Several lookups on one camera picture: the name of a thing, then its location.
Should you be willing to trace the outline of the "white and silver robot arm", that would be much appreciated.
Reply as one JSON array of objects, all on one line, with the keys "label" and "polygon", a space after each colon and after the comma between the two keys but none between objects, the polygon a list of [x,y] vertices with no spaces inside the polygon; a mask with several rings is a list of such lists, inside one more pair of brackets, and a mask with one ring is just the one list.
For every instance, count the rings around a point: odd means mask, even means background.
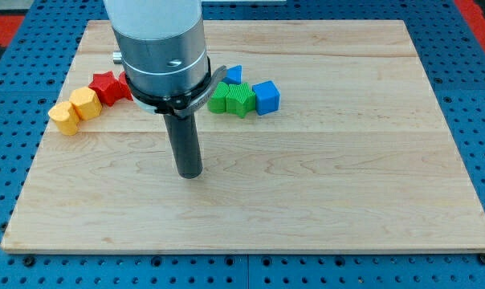
[{"label": "white and silver robot arm", "polygon": [[126,75],[152,96],[182,94],[209,70],[200,0],[104,0]]}]

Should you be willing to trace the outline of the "red block behind arm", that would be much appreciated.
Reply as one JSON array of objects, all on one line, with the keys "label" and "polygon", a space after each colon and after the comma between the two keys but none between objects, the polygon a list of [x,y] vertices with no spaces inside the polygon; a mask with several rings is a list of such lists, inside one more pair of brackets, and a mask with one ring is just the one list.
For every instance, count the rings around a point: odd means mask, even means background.
[{"label": "red block behind arm", "polygon": [[122,71],[119,76],[118,76],[118,82],[120,85],[120,90],[122,97],[125,98],[126,100],[132,101],[132,93],[131,90],[128,86],[127,80],[126,80],[126,74],[124,71]]}]

